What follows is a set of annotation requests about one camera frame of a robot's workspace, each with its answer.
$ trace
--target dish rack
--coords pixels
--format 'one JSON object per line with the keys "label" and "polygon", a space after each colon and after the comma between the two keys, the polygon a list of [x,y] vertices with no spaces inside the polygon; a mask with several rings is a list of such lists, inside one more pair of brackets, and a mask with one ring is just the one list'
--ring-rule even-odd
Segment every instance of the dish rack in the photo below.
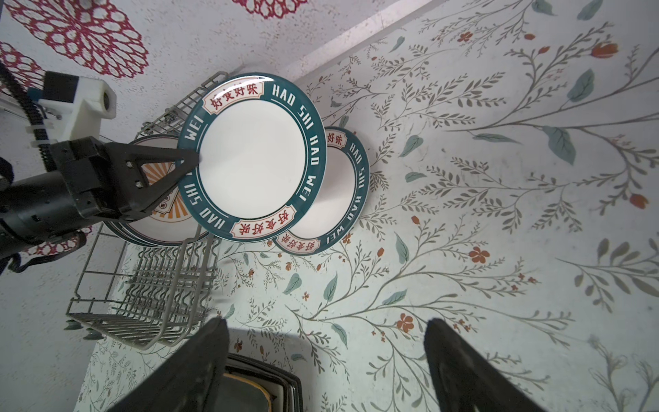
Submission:
{"label": "dish rack", "polygon": [[[135,138],[151,134],[179,134],[196,103],[206,93],[229,77],[219,71],[207,79],[173,107],[153,122],[147,122]],[[101,339],[103,335],[117,339],[137,349],[148,349],[156,342],[167,346],[177,345],[185,339],[195,325],[203,322],[206,308],[204,300],[210,294],[212,281],[217,274],[221,239],[208,235],[199,240],[201,227],[193,238],[186,239],[179,247],[138,247],[138,262],[132,274],[120,273],[128,243],[124,241],[113,272],[89,270],[100,239],[118,238],[99,230],[92,250],[80,273],[78,283],[69,302],[66,315],[70,318],[67,329],[90,331],[86,339]],[[84,299],[79,293],[80,285],[87,275],[111,276],[105,295],[101,298]],[[112,287],[117,286],[117,276],[129,276],[123,298],[112,299]],[[73,311],[77,304],[86,306],[85,311]]]}

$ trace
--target orange flower print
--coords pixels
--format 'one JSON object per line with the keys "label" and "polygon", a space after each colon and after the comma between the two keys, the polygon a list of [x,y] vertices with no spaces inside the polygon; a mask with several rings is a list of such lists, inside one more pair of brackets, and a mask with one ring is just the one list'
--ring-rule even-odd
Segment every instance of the orange flower print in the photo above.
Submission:
{"label": "orange flower print", "polygon": [[407,333],[409,330],[414,329],[412,320],[412,316],[405,316],[404,313],[401,313],[401,319],[396,322],[396,328],[399,328],[403,332]]}
{"label": "orange flower print", "polygon": [[647,200],[642,194],[635,193],[629,197],[629,203],[633,204],[639,209],[645,209],[645,205],[650,203],[650,201]]}
{"label": "orange flower print", "polygon": [[460,35],[460,38],[457,40],[458,42],[468,42],[469,39],[471,39],[471,36],[474,34],[472,32],[464,32]]}
{"label": "orange flower print", "polygon": [[598,43],[595,47],[593,47],[590,55],[593,57],[597,57],[598,59],[608,59],[617,52],[618,52],[617,44],[615,43],[609,43],[609,44]]}
{"label": "orange flower print", "polygon": [[474,250],[469,252],[469,257],[474,263],[485,263],[485,258],[490,257],[490,253],[487,250],[481,250],[480,247],[474,246]]}

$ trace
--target floral tablecloth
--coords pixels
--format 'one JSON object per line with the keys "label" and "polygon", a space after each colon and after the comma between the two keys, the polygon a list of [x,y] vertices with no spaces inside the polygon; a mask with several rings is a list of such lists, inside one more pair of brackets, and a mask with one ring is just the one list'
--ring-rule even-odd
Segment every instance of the floral tablecloth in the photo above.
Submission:
{"label": "floral tablecloth", "polygon": [[[222,247],[230,350],[299,375],[311,411],[436,411],[441,318],[547,410],[656,410],[658,12],[452,0],[301,82],[364,143],[368,203],[316,256]],[[169,351],[100,341],[76,410]]]}

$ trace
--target white strip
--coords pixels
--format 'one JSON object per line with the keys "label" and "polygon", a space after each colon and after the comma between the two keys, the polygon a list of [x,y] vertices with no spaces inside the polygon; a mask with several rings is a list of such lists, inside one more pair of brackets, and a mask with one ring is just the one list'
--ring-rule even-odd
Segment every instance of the white strip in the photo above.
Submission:
{"label": "white strip", "polygon": [[279,74],[294,82],[433,1],[435,0],[398,0],[302,59],[288,65],[280,70]]}

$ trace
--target cable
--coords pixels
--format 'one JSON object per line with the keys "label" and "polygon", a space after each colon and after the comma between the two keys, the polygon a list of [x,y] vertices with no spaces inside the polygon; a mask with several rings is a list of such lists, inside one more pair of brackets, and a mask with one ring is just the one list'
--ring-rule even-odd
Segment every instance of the cable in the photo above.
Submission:
{"label": "cable", "polygon": [[[28,97],[28,94],[23,89],[23,86],[18,83],[11,71],[9,71],[5,65],[2,64],[2,62],[0,62],[0,80],[2,80],[2,83],[4,83],[5,86],[9,89],[12,97],[16,99],[18,104],[20,104],[21,108],[28,117],[30,124],[32,126],[42,125],[43,117],[41,116],[41,113],[39,113],[37,107],[34,105],[34,102]],[[48,140],[48,134],[46,133],[45,129],[34,129],[33,132],[37,141]],[[45,167],[46,171],[57,170],[57,166],[53,161],[53,156],[50,154],[49,144],[40,144],[39,153],[41,154],[43,166]]]}

